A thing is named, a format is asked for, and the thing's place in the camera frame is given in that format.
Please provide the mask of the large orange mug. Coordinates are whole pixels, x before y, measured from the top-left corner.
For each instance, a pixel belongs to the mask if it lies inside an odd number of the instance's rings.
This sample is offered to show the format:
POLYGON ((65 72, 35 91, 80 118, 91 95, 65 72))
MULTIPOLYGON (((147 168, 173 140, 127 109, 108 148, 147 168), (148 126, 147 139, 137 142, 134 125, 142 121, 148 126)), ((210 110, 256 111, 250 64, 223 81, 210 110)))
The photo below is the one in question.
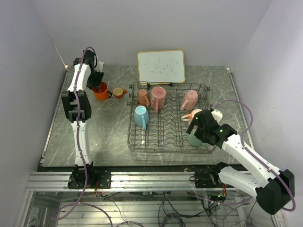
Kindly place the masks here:
POLYGON ((112 96, 112 92, 108 90, 107 84, 105 82, 101 82, 99 87, 92 88, 95 98, 98 101, 105 101, 112 96))

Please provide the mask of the mint green cup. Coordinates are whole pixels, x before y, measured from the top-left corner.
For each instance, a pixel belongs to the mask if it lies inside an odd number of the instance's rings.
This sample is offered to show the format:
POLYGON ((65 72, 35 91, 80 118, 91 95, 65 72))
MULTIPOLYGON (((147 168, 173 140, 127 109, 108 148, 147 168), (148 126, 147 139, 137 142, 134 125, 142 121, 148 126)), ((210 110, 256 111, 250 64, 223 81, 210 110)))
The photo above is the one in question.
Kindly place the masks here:
POLYGON ((196 132, 196 129, 193 129, 190 134, 187 134, 187 141, 192 146, 199 147, 202 145, 202 141, 196 138, 196 136, 194 135, 195 132, 196 132))

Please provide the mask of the small orange cup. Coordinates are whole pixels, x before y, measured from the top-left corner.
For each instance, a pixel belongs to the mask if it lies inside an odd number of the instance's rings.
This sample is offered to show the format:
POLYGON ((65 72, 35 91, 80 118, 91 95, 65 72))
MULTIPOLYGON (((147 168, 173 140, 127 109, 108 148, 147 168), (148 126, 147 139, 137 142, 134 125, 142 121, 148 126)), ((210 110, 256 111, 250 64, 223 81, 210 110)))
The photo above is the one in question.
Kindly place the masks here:
POLYGON ((121 99, 124 96, 124 94, 126 94, 126 93, 127 93, 127 90, 123 89, 121 87, 116 87, 112 91, 112 94, 116 99, 121 99))

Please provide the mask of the light blue mug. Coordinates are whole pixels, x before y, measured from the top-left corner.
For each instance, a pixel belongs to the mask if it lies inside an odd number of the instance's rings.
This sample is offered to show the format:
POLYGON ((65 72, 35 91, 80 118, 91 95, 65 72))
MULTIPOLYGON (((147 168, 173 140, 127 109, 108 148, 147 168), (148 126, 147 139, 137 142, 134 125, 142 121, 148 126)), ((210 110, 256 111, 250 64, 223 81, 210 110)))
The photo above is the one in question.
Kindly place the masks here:
POLYGON ((138 126, 141 126, 143 130, 147 129, 149 123, 149 113, 145 106, 139 105, 134 111, 134 120, 138 126))

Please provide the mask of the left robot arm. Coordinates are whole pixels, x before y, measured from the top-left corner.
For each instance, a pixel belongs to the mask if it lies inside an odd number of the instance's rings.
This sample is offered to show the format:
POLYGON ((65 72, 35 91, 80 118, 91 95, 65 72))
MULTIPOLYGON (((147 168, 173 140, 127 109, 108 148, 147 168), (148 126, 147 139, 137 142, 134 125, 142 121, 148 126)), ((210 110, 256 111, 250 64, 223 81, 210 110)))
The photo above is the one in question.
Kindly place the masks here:
POLYGON ((61 93, 65 117, 71 123, 75 143, 75 163, 69 178, 69 189, 91 188, 97 177, 89 149, 89 119, 92 109, 86 89, 98 89, 104 73, 95 50, 87 47, 82 56, 73 61, 74 75, 68 89, 61 93))

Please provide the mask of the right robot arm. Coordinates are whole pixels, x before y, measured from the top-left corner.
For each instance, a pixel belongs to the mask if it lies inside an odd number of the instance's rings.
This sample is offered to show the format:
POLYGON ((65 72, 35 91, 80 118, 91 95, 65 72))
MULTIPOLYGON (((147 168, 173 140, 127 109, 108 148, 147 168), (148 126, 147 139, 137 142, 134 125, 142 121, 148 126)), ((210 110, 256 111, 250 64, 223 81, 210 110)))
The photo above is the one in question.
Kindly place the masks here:
POLYGON ((220 162, 209 174, 208 180, 212 186, 231 185, 256 199, 258 205, 270 215, 285 210, 287 203, 294 202, 294 174, 288 169, 282 171, 266 161, 230 125, 219 125, 214 111, 205 109, 195 113, 187 134, 202 143, 217 146, 249 171, 249 174, 245 174, 220 162))

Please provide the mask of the pale pink gradient mug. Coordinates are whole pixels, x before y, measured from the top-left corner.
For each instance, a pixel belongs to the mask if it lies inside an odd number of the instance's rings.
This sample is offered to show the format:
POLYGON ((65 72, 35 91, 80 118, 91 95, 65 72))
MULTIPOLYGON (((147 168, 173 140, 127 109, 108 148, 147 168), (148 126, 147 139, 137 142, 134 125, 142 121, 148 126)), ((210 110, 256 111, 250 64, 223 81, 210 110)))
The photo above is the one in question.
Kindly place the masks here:
POLYGON ((195 109, 195 110, 193 110, 191 113, 186 114, 186 115, 183 115, 183 116, 181 117, 181 120, 184 121, 184 122, 187 122, 188 125, 190 125, 190 123, 191 123, 191 121, 193 120, 195 114, 198 113, 198 112, 200 112, 200 111, 202 111, 202 110, 201 110, 201 109, 195 109))

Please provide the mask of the pink faceted mug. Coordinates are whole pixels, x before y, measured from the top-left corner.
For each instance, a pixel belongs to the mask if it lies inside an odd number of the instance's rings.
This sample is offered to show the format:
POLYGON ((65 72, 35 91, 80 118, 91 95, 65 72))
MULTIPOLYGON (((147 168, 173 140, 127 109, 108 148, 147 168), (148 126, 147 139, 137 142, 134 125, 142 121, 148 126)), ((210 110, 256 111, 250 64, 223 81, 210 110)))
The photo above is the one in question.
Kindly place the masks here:
POLYGON ((183 100, 182 100, 182 104, 180 107, 180 110, 192 110, 198 100, 198 93, 194 90, 189 90, 186 92, 183 100))

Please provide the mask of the dusty pink mug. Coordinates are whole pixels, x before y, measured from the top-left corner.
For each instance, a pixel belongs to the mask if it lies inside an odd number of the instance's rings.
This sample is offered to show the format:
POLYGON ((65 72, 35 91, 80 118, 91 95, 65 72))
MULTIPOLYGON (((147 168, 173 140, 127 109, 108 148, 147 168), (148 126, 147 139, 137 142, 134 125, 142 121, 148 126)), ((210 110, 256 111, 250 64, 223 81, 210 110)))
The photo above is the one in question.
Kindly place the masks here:
POLYGON ((158 114, 165 105, 167 92, 163 87, 154 87, 151 90, 151 107, 155 110, 155 113, 158 114))

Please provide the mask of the salmon pink mug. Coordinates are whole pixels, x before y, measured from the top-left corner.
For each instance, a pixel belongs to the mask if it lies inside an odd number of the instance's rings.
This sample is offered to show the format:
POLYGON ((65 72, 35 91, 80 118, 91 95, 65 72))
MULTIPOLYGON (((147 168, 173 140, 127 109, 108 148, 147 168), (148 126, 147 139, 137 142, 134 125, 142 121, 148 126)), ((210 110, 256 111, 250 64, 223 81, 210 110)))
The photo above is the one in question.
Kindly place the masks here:
POLYGON ((138 91, 138 96, 137 96, 137 100, 138 100, 138 103, 140 105, 143 105, 143 106, 150 106, 150 101, 149 101, 149 98, 148 98, 148 93, 147 93, 147 90, 145 89, 141 89, 138 91))

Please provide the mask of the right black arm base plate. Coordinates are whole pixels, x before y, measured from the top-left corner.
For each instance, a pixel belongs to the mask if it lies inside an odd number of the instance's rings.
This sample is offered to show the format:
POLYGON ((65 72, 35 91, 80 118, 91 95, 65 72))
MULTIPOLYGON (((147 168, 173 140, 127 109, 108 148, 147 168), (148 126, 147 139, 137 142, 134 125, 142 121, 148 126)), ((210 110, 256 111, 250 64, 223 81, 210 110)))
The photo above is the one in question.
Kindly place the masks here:
POLYGON ((241 165, 220 162, 215 165, 188 166, 188 171, 194 172, 193 175, 190 176, 189 181, 193 182, 196 188, 220 188, 223 184, 219 180, 219 171, 228 166, 239 170, 241 165))

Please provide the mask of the white whiteboard with wooden frame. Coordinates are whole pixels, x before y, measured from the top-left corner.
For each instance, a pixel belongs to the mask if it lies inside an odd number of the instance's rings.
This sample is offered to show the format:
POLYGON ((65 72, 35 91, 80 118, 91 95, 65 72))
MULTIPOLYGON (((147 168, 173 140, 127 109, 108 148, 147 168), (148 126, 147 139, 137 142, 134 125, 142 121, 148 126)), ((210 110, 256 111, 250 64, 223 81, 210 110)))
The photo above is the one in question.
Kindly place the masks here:
POLYGON ((183 50, 138 52, 137 67, 142 86, 186 81, 183 50))

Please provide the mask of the aluminium frame rail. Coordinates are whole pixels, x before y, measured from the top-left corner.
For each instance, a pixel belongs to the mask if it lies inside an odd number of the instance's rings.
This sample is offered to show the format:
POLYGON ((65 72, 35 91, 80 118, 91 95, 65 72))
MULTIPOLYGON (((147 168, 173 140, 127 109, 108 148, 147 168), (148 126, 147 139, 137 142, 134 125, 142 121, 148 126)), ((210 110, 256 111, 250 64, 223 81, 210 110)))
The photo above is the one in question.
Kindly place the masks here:
MULTIPOLYGON (((81 192, 68 187, 70 172, 33 172, 26 185, 26 192, 81 192)), ((220 190, 211 181, 193 179, 194 172, 111 172, 99 182, 98 192, 135 192, 135 191, 192 191, 194 189, 220 190)))

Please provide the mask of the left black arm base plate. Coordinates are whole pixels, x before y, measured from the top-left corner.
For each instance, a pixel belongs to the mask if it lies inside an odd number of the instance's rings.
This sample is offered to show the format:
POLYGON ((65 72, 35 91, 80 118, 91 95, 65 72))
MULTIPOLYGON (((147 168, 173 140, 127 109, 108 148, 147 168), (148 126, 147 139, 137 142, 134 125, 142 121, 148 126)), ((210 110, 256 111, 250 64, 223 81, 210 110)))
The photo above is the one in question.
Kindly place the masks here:
POLYGON ((93 163, 86 164, 87 177, 83 166, 75 165, 70 174, 67 187, 69 189, 83 189, 86 179, 86 188, 109 189, 111 186, 111 173, 102 167, 95 167, 93 163))

